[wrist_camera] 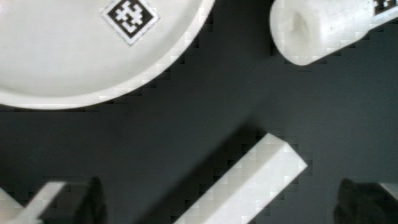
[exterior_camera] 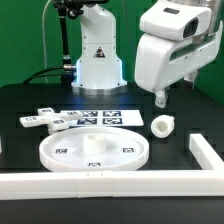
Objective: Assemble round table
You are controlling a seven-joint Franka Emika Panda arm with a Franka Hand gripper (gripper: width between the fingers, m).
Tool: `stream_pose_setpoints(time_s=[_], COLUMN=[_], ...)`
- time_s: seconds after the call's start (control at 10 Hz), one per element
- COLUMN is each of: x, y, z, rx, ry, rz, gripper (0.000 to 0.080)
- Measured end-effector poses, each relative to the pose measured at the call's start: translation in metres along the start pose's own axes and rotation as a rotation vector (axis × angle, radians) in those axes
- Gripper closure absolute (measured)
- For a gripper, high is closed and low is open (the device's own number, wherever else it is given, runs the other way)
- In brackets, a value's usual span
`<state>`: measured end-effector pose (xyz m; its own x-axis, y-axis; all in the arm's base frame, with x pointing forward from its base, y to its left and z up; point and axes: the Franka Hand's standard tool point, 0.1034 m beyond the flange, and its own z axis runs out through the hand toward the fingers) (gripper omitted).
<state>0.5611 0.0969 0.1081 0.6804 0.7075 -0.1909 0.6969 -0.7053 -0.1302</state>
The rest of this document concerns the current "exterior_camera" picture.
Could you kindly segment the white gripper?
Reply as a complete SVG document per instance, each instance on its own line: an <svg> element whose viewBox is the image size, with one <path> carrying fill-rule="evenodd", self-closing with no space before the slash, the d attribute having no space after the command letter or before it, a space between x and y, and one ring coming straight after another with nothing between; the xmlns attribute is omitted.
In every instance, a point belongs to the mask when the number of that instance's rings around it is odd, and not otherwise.
<svg viewBox="0 0 224 224"><path fill-rule="evenodd" d="M197 70L212 62L219 51L223 22L219 29L201 44L192 38L180 42L144 34L139 42L135 63L136 84L155 93L155 105L165 108L166 87L184 78L186 88L193 89Z"/></svg>

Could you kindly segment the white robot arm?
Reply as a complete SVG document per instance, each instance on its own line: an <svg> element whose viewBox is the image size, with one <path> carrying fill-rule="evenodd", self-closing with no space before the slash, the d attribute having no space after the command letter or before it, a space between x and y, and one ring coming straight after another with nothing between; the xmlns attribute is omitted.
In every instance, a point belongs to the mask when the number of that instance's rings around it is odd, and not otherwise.
<svg viewBox="0 0 224 224"><path fill-rule="evenodd" d="M219 51L224 0L157 0L140 18L143 35L138 43L134 79L156 96L164 108L167 89L212 62ZM116 20L96 4L84 7L81 16L82 55L76 63L73 89L88 95L108 95L127 82L116 54Z"/></svg>

